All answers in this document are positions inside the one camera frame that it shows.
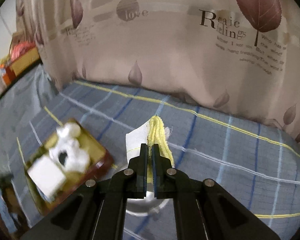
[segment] metal screw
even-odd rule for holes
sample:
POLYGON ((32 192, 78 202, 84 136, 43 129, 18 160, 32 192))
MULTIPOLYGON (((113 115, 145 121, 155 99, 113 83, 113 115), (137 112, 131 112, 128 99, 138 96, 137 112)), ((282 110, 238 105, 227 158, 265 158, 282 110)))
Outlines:
POLYGON ((94 179, 88 179, 88 180, 86 181, 86 186, 87 186, 87 187, 93 187, 95 184, 96 184, 96 182, 95 182, 94 179))
POLYGON ((123 171, 123 173, 125 174, 125 175, 132 175, 133 174, 133 169, 125 169, 124 171, 123 171))
POLYGON ((170 168, 170 169, 167 169, 167 173, 169 175, 175 175, 177 173, 177 170, 174 168, 170 168))
POLYGON ((204 184, 207 186, 207 187, 213 187, 214 186, 214 181, 212 179, 206 179, 204 181, 204 184))

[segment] yellow yarn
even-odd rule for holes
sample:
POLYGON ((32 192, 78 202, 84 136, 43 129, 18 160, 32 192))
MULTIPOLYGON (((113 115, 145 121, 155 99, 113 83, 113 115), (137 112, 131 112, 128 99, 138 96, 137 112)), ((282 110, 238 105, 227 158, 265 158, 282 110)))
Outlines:
POLYGON ((168 147, 165 133, 164 133, 164 124, 161 118, 157 115, 154 115, 150 118, 150 130, 148 134, 148 147, 149 147, 149 159, 148 159, 148 178, 147 182, 152 183, 152 161, 151 161, 151 148, 154 144, 159 144, 160 155, 168 158, 171 161, 171 165, 174 166, 174 161, 172 153, 168 147))

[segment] white cotton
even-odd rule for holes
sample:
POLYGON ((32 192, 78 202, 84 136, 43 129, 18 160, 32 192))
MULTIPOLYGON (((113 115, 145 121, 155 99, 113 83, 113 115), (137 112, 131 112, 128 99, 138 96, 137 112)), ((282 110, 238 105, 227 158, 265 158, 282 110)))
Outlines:
POLYGON ((77 139, 60 139, 55 147, 49 149, 49 155, 63 171, 84 173, 90 164, 89 154, 80 148, 77 139), (61 154, 66 155, 64 163, 60 162, 61 154))
POLYGON ((164 128, 164 136, 166 138, 166 141, 169 139, 170 134, 172 133, 172 129, 170 130, 169 127, 164 128))
POLYGON ((74 122, 67 122, 63 127, 57 127, 59 138, 77 138, 81 134, 81 128, 74 122))

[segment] white figurine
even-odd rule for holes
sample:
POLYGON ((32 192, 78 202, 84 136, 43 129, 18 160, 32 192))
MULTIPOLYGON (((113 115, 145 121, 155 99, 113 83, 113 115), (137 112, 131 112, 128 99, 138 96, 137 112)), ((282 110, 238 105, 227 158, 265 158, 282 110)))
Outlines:
POLYGON ((81 134, 80 126, 76 123, 66 123, 57 128, 58 142, 49 149, 50 158, 63 171, 77 171, 84 173, 90 164, 89 154, 80 148, 76 139, 81 134))

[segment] white stripe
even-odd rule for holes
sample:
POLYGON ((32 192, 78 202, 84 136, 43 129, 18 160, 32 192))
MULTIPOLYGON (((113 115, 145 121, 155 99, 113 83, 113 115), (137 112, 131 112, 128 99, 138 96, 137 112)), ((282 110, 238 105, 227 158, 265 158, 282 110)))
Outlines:
MULTIPOLYGON (((281 130, 278 130, 278 133, 279 133, 280 143, 282 143, 281 130)), ((280 178, 280 173, 281 173, 281 162, 282 162, 282 145, 280 145, 280 148, 279 148, 279 162, 278 162, 278 169, 277 169, 277 177, 278 178, 280 178)), ((276 208, 276 205, 277 205, 278 195, 279 195, 279 189, 280 189, 280 182, 278 182, 277 188, 276 188, 275 193, 274 193, 274 202, 273 202, 272 212, 271 212, 272 216, 274 215, 275 208, 276 208)), ((272 220, 273 220, 273 218, 271 218, 269 220, 268 226, 270 228, 271 228, 271 225, 272 225, 272 220)))
POLYGON ((20 195, 20 200, 21 200, 21 201, 23 201, 23 199, 25 198, 25 196, 27 195, 28 192, 29 192, 29 187, 28 187, 28 186, 25 186, 25 187, 23 188, 23 191, 22 191, 21 195, 20 195))
MULTIPOLYGON (((103 99, 101 99, 100 101, 98 101, 97 103, 95 103, 95 104, 92 106, 92 108, 95 109, 97 106, 99 106, 99 105, 101 105, 103 102, 105 102, 105 101, 111 96, 112 91, 117 90, 118 87, 119 87, 119 86, 113 87, 113 89, 112 89, 110 92, 108 92, 107 95, 106 95, 103 99)), ((85 121, 86 118, 87 118, 90 114, 91 114, 91 111, 85 113, 85 114, 81 117, 79 123, 82 124, 82 122, 85 121)))
POLYGON ((136 233, 132 232, 131 230, 129 230, 127 228, 123 228, 123 231, 126 232, 129 236, 133 236, 135 239, 147 240, 147 239, 143 238, 142 236, 137 235, 136 233))
POLYGON ((158 115, 158 116, 160 115, 160 113, 163 109, 164 103, 167 102, 169 98, 170 98, 170 96, 166 96, 164 99, 161 100, 161 103, 159 104, 158 109, 155 112, 155 115, 158 115))
MULTIPOLYGON (((79 86, 77 86, 74 90, 72 90, 71 92, 70 92, 70 94, 69 95, 72 95, 78 88, 80 87, 80 85, 79 86)), ((63 98, 62 100, 60 100, 60 102, 55 106, 55 107, 53 107, 52 109, 51 109, 51 111, 54 111, 57 107, 59 107, 59 105, 61 105, 61 103, 63 103, 63 101, 65 100, 65 98, 63 98)), ((49 115, 48 115, 48 113, 35 125, 35 127, 37 128, 40 124, 41 124, 41 122, 43 122, 43 120, 44 119, 46 119, 47 117, 48 117, 49 115)), ((29 133, 28 135, 27 135, 27 137, 25 138, 25 139, 23 139, 23 142, 27 142, 27 140, 29 140, 31 138, 31 133, 29 133)), ((15 150, 15 152, 14 152, 14 154, 11 156, 11 158, 9 158, 9 156, 8 156, 8 153, 7 153, 7 157, 8 157, 8 165, 10 166, 10 163, 11 163, 11 161, 14 159, 14 157, 15 156, 17 156, 17 151, 18 151, 18 149, 16 149, 15 150)))
POLYGON ((119 124, 119 125, 121 125, 121 126, 127 128, 127 129, 134 130, 134 128, 132 128, 131 126, 128 126, 128 125, 126 125, 125 123, 120 122, 120 121, 118 121, 118 120, 115 120, 115 119, 113 119, 112 117, 109 117, 109 116, 107 116, 106 114, 104 114, 104 113, 102 113, 102 112, 100 112, 100 111, 98 111, 98 110, 95 110, 95 109, 93 109, 93 108, 91 108, 91 107, 89 107, 89 106, 86 106, 86 105, 84 105, 84 104, 78 102, 77 100, 74 100, 74 99, 72 99, 71 97, 68 97, 68 96, 62 94, 61 92, 60 92, 59 94, 60 94, 61 96, 63 96, 64 98, 68 99, 70 102, 74 103, 75 105, 77 105, 77 106, 79 106, 79 107, 81 107, 81 108, 83 108, 83 109, 85 109, 85 110, 87 110, 87 111, 91 111, 91 113, 93 113, 93 114, 96 114, 96 115, 98 115, 98 116, 104 117, 104 118, 106 118, 107 120, 110 120, 110 121, 112 121, 112 122, 115 122, 115 123, 117 123, 117 124, 119 124))
POLYGON ((28 226, 31 228, 31 227, 33 227, 33 225, 30 223, 30 219, 27 217, 27 214, 26 214, 26 212, 25 212, 25 209, 24 209, 24 207, 23 207, 23 205, 22 205, 22 201, 21 201, 21 199, 19 198, 19 195, 18 195, 18 193, 17 193, 16 186, 14 185, 14 183, 13 183, 12 180, 11 180, 11 184, 12 184, 13 190, 14 190, 14 192, 15 192, 16 198, 18 199, 19 205, 20 205, 20 207, 21 207, 21 209, 22 209, 22 211, 23 211, 23 213, 24 213, 24 215, 25 215, 25 217, 26 217, 26 219, 27 219, 28 226))
POLYGON ((38 135, 37 135, 37 132, 35 131, 35 129, 34 129, 32 123, 31 123, 31 121, 29 121, 29 124, 30 124, 31 129, 32 129, 32 131, 33 131, 33 133, 34 133, 35 138, 37 139, 37 141, 38 141, 38 143, 40 144, 40 146, 42 146, 42 143, 41 143, 41 141, 40 141, 40 139, 39 139, 39 137, 38 137, 38 135))
MULTIPOLYGON (((226 131, 226 138, 225 138, 225 144, 223 146, 223 154, 222 154, 222 160, 226 161, 227 157, 228 157, 228 147, 229 147, 229 139, 230 139, 230 133, 231 133, 231 129, 230 129, 230 125, 232 123, 232 116, 229 115, 229 120, 228 120, 228 127, 227 127, 227 131, 226 131)), ((222 175, 223 175, 223 170, 224 170, 225 166, 223 164, 220 165, 219 167, 219 172, 218 172, 218 176, 216 179, 216 182, 218 184, 221 183, 222 181, 222 175)))
POLYGON ((181 151, 185 151, 185 152, 190 152, 190 153, 199 155, 199 156, 201 156, 203 158, 209 159, 209 160, 217 162, 217 163, 222 163, 222 164, 224 164, 226 166, 230 166, 230 167, 233 167, 233 168, 237 168, 237 169, 240 169, 240 170, 243 170, 243 171, 250 172, 250 173, 252 173, 254 175, 261 176, 261 177, 263 177, 265 179, 271 179, 271 180, 275 180, 275 181, 281 181, 281 182, 287 182, 287 183, 293 183, 293 184, 300 184, 300 181, 294 181, 294 180, 290 180, 290 179, 280 179, 280 178, 275 178, 275 177, 267 176, 267 175, 265 175, 263 173, 250 170, 250 169, 248 169, 246 167, 243 167, 243 166, 240 166, 240 165, 237 165, 237 164, 234 164, 234 163, 229 163, 229 162, 217 159, 215 157, 212 157, 210 155, 204 154, 204 153, 199 152, 197 150, 185 149, 182 146, 176 145, 174 143, 169 143, 168 142, 168 145, 171 146, 171 147, 173 147, 173 148, 175 148, 175 149, 178 149, 178 150, 181 150, 181 151))

